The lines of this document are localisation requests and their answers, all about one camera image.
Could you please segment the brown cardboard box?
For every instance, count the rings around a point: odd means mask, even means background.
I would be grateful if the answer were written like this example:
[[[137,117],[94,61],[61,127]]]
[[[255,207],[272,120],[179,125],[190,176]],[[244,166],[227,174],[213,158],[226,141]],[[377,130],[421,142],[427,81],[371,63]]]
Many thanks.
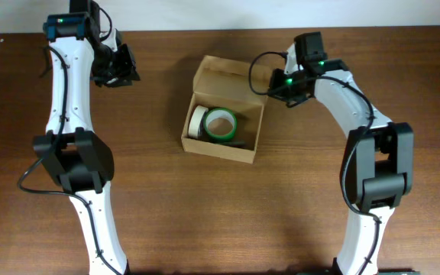
[[[203,58],[192,81],[192,97],[181,134],[184,151],[243,163],[254,162],[267,97],[250,90],[249,67],[249,63],[237,60],[213,56]],[[190,138],[189,121],[197,105],[209,111],[214,108],[233,111],[238,126],[232,141],[244,141],[246,146],[228,147],[221,141],[211,141],[204,127],[200,139]]]

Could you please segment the black white marker pen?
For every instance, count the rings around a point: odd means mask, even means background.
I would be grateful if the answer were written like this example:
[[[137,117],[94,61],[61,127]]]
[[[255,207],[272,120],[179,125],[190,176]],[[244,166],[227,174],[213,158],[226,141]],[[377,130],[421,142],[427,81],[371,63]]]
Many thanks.
[[[228,147],[244,148],[246,146],[246,143],[244,141],[229,141],[229,142],[222,143],[222,145],[225,145]]]

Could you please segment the green tape roll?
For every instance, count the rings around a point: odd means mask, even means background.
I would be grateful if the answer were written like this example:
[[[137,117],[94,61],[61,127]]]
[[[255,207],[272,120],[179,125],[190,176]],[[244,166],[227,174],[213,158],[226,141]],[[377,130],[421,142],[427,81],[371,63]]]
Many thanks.
[[[203,127],[214,141],[231,141],[237,130],[238,120],[233,111],[227,108],[214,108],[207,112]]]

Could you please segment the cream masking tape roll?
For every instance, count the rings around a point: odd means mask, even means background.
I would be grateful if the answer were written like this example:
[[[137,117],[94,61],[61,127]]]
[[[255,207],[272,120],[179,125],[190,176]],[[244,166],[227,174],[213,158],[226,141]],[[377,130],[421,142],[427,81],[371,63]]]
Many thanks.
[[[209,109],[197,105],[194,109],[190,121],[189,121],[189,127],[188,127],[188,136],[193,139],[200,139],[202,136],[202,123],[205,115],[208,113]]]

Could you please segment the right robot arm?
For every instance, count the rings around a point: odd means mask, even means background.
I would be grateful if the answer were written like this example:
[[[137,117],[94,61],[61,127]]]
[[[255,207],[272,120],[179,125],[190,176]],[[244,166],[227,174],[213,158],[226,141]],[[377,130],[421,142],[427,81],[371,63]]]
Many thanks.
[[[328,58],[321,33],[295,37],[282,55],[285,68],[273,71],[267,94],[289,108],[316,99],[347,139],[339,184],[348,223],[331,272],[376,274],[387,222],[413,186],[413,130],[377,110],[348,66]]]

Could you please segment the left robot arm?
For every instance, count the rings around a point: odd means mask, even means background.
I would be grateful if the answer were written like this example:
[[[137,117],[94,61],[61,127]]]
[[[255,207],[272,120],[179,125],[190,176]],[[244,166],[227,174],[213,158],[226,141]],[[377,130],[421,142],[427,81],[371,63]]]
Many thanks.
[[[73,204],[82,228],[90,274],[128,274],[111,204],[115,173],[109,146],[94,132],[90,85],[117,88],[140,79],[134,55],[119,31],[101,31],[105,10],[92,0],[71,1],[67,13],[49,15],[43,29],[47,69],[53,74],[45,133],[33,139],[37,160]]]

